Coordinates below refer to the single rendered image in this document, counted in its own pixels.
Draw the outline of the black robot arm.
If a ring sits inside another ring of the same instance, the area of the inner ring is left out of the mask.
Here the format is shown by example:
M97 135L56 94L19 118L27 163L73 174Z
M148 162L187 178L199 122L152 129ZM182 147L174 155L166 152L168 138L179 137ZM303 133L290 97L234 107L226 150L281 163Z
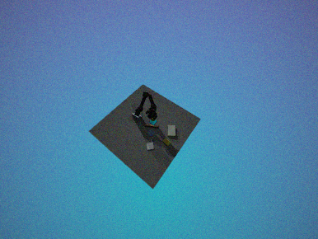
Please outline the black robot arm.
M156 116L157 116L157 113L155 112L155 111L157 110L157 107L156 107L156 105L154 104L154 101L153 101L153 99L152 99L152 95L149 94L148 92L144 92L144 93L143 93L143 98L142 98L141 104L140 104L140 106L135 110L135 111L136 111L136 112L135 112L135 115L136 115L136 116L139 116L139 115L140 115L140 112L143 111L143 104L144 104L144 102L145 102L145 100L146 100L147 97L149 97L149 100L150 100L150 102L151 102L151 107L148 108L148 109L149 109L149 113L150 113L151 115L149 114L147 117L148 117L149 119L151 119L152 117L156 117Z

